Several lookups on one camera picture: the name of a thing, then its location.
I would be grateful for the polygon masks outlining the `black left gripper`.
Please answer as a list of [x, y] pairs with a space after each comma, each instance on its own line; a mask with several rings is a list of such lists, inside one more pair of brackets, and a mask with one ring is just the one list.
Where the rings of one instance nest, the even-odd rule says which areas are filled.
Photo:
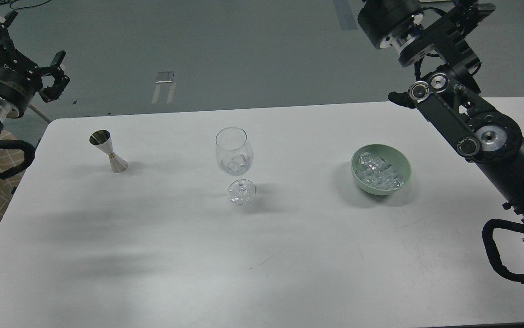
[[17, 16], [15, 10], [0, 16], [0, 120], [22, 118], [36, 94], [46, 103], [56, 101], [70, 83], [61, 67], [65, 51], [47, 67], [18, 55], [8, 32]]

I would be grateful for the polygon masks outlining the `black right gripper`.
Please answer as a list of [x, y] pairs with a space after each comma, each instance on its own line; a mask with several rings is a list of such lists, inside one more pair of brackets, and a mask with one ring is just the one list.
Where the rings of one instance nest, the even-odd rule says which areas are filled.
[[365, 0], [357, 22], [376, 49], [392, 45], [392, 41], [423, 19], [418, 0]]

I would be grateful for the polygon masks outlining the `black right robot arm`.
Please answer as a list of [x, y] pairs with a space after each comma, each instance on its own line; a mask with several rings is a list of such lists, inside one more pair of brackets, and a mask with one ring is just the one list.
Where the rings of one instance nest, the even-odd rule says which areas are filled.
[[464, 160], [476, 164], [505, 198], [503, 208], [521, 222], [491, 219], [482, 230], [490, 265], [499, 276], [524, 284], [510, 272], [493, 239], [495, 229], [524, 234], [524, 137], [509, 116], [480, 96], [474, 79], [482, 63], [466, 41], [495, 10], [491, 3], [455, 0], [428, 27], [418, 0], [366, 0], [357, 22], [376, 49], [393, 47], [402, 67], [414, 66], [416, 80], [406, 92], [391, 92], [391, 102], [415, 108]]

